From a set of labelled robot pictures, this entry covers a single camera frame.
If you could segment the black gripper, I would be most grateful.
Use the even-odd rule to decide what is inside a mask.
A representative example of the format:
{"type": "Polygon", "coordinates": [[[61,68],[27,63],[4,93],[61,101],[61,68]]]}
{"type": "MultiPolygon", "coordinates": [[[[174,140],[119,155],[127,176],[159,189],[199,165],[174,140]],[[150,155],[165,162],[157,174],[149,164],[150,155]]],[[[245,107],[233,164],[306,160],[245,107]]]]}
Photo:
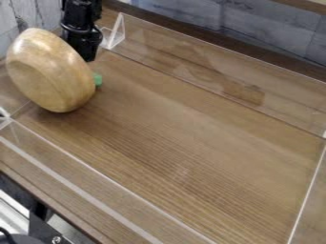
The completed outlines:
{"type": "Polygon", "coordinates": [[[95,60],[97,50],[103,39],[101,31],[93,31],[86,34],[63,31],[62,38],[77,50],[86,62],[95,60]]]}

